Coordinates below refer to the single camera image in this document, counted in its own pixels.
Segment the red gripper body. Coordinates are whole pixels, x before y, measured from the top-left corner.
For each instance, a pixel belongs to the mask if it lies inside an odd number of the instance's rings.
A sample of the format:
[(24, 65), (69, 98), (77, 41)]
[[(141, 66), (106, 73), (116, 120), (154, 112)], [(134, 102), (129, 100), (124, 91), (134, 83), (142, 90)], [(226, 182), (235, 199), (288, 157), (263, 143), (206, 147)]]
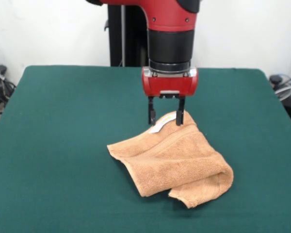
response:
[(197, 68), (179, 74), (155, 73), (149, 67), (142, 68), (142, 86), (148, 97), (165, 95), (186, 97), (194, 95), (198, 85)]

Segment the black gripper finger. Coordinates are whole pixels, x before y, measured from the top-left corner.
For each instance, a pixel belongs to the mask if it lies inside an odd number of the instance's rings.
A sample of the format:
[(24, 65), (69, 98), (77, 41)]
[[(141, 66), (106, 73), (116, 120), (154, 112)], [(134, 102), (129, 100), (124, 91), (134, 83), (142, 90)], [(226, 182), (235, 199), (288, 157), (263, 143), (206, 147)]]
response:
[(156, 124), (156, 112), (153, 105), (154, 97), (148, 97), (148, 123), (150, 125)]
[(185, 97), (179, 97), (179, 105), (176, 112), (176, 125), (181, 126), (184, 118)]

